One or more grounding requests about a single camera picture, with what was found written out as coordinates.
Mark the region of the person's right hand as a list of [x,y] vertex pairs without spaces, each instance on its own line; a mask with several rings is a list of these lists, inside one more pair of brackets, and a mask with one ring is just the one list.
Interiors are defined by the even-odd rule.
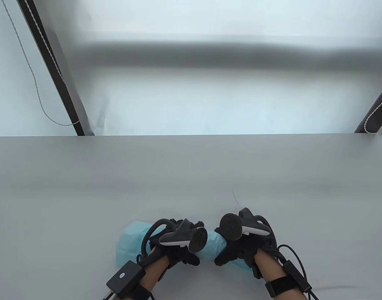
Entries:
[[277,249],[277,243],[274,233],[269,236],[260,235],[244,235],[237,240],[225,239],[227,245],[224,250],[215,258],[215,264],[217,266],[223,266],[230,261],[235,261],[237,259],[243,259],[248,267],[250,267],[257,279],[263,278],[263,269],[260,269],[255,262],[255,256],[258,254],[258,250],[261,250],[261,254],[268,254],[270,258],[275,260],[275,264],[271,264],[273,268],[278,272],[280,276],[288,276],[288,274],[283,269],[277,261],[279,259],[284,263],[285,257]]

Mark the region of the person's left hand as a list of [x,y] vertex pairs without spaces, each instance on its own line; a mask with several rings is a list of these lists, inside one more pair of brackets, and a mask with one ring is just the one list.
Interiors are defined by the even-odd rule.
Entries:
[[150,249],[156,252],[152,256],[160,259],[167,256],[168,268],[178,262],[198,266],[200,259],[196,255],[207,244],[208,233],[202,221],[192,223],[188,219],[160,219],[148,230],[143,243],[149,241]]

